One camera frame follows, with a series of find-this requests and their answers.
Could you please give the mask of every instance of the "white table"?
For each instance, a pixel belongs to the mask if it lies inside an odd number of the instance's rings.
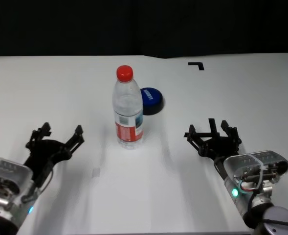
[[[166,100],[144,117],[137,150],[116,141],[111,94],[123,64]],[[0,157],[24,163],[31,131],[46,121],[53,139],[81,124],[86,140],[55,166],[19,235],[249,231],[212,160],[183,138],[190,124],[209,131],[208,118],[237,126],[242,153],[270,149],[288,160],[288,54],[0,57]],[[288,209],[288,174],[272,198]]]

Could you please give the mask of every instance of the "red bottle cap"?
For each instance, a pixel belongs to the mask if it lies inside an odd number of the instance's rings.
[[[116,76],[120,82],[129,82],[133,78],[133,70],[128,65],[122,65],[116,70]]]

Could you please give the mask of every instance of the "blue jar lid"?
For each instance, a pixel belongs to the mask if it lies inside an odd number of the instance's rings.
[[[163,108],[163,96],[155,88],[145,87],[140,89],[143,98],[143,114],[154,115]]]

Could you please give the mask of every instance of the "black background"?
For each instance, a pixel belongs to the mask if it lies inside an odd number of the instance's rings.
[[[288,0],[0,0],[0,55],[288,52]]]

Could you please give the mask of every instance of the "water bottle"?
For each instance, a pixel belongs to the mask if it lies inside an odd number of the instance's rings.
[[[118,141],[124,148],[133,149],[139,146],[143,136],[142,95],[130,66],[120,66],[116,75],[112,104]]]

